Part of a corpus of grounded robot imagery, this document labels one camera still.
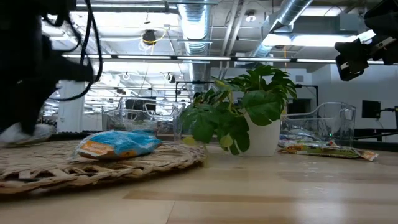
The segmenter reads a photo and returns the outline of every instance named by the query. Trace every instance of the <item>ventilation duct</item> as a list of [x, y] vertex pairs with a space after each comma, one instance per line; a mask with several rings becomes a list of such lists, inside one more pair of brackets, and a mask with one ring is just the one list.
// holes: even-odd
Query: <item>ventilation duct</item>
[[[313, 0], [284, 0], [279, 11], [267, 16], [267, 19], [264, 22], [264, 32], [266, 35], [273, 30], [292, 26], [312, 1]], [[262, 43], [256, 48], [250, 57], [266, 57], [272, 48], [273, 45], [267, 45], [267, 36], [265, 36]]]
[[[203, 40], [208, 37], [210, 6], [206, 4], [179, 4], [181, 15], [181, 29], [184, 39]], [[203, 42], [186, 42], [185, 49], [188, 55], [208, 55], [208, 44]], [[206, 72], [206, 64], [191, 63], [189, 66], [191, 81], [209, 81], [210, 74]], [[202, 91], [202, 87], [193, 85], [193, 91]]]

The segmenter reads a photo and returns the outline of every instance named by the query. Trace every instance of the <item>woven placemat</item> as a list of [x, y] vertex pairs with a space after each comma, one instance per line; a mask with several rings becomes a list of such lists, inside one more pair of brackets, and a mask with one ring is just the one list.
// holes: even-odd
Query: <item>woven placemat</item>
[[121, 161], [70, 160], [79, 141], [45, 142], [0, 149], [0, 194], [35, 189], [61, 189], [136, 179], [157, 172], [184, 169], [205, 160], [199, 147], [164, 144], [152, 154]]

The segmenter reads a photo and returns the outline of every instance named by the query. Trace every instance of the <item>snack bag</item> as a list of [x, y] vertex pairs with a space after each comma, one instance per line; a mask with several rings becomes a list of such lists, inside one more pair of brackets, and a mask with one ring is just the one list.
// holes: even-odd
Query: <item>snack bag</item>
[[84, 138], [75, 154], [89, 159], [127, 159], [151, 153], [161, 144], [153, 131], [105, 131]]
[[329, 156], [348, 159], [363, 158], [373, 161], [379, 154], [371, 151], [353, 149], [351, 147], [340, 147], [335, 142], [304, 142], [281, 140], [278, 143], [279, 152], [290, 154], [301, 154], [310, 156]]

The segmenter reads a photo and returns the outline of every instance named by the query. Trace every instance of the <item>orange label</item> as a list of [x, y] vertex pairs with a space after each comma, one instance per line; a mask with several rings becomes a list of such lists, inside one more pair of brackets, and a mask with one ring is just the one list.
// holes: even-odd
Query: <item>orange label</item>
[[94, 141], [87, 141], [80, 148], [84, 149], [86, 151], [89, 151], [89, 152], [94, 152], [95, 154], [98, 154], [98, 155], [105, 155], [109, 151], [113, 151], [113, 147], [112, 146], [109, 146], [109, 145], [106, 145], [106, 144], [102, 144], [102, 143], [98, 143], [98, 142], [94, 142]]
[[304, 149], [303, 145], [287, 146], [288, 151], [302, 151]]

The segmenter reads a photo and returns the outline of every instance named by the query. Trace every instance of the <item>light wood surface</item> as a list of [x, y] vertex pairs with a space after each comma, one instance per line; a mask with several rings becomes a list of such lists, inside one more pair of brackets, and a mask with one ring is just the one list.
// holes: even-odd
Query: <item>light wood surface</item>
[[396, 224], [398, 154], [375, 162], [282, 154], [102, 188], [0, 203], [7, 224]]

